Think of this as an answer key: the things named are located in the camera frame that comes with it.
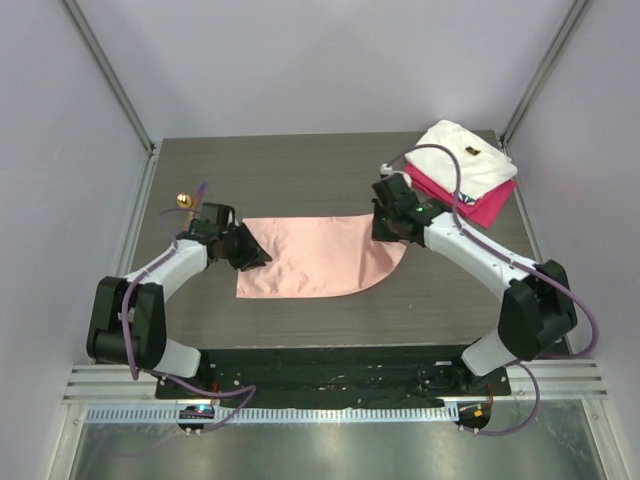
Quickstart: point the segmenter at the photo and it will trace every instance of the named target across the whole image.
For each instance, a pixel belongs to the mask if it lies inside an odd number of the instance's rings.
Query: folded clothes
[[[406,246],[371,239],[373,215],[245,218],[271,255],[265,267],[238,272],[239,298],[336,297],[385,279]]]
[[[453,205],[453,195],[424,175],[416,167],[407,164],[404,171],[411,177],[413,188],[426,193],[430,197],[437,198],[447,205]],[[474,205],[459,203],[458,212],[481,227],[489,228],[516,189],[516,185],[515,180],[507,180],[502,185],[485,194],[476,201]]]
[[[467,205],[473,205],[518,173],[504,153],[448,120],[431,127],[416,145],[425,143],[447,147],[458,158],[461,173],[459,199]],[[456,171],[446,153],[428,148],[408,153],[406,159],[446,192],[452,194],[455,191]]]

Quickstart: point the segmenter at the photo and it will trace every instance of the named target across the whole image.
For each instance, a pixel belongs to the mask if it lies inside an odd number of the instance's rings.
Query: stack of clothes
[[[435,143],[447,147],[458,158],[461,185],[458,212],[481,227],[489,228],[516,188],[518,169],[511,159],[483,139],[442,120],[431,127],[416,145]],[[433,148],[406,155],[405,173],[413,188],[452,205],[456,171],[449,156]]]

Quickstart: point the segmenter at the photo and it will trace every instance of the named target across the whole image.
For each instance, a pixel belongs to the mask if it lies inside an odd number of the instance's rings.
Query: folded white shirt
[[[457,123],[441,120],[416,143],[447,147],[460,162],[460,200],[473,205],[484,194],[514,177],[518,169],[511,159]],[[424,148],[406,159],[449,193],[456,188],[456,170],[449,156],[435,148]]]

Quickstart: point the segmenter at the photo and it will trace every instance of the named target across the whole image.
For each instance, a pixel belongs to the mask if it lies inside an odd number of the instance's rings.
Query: gold object
[[[176,197],[176,203],[180,208],[191,208],[193,206],[193,200],[188,193],[179,193]]]

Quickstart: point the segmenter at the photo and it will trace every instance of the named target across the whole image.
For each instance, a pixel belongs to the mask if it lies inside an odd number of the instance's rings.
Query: wood grain surface
[[[478,132],[495,144],[493,132]],[[156,213],[180,192],[234,206],[241,217],[356,215],[372,211],[380,164],[420,133],[165,140],[134,259],[139,268],[169,238]],[[180,230],[185,214],[169,223]],[[488,235],[532,256],[515,198]],[[495,327],[500,302],[446,258],[412,245],[379,285],[326,299],[235,298],[226,262],[190,279],[167,303],[169,335],[199,348],[468,343]]]

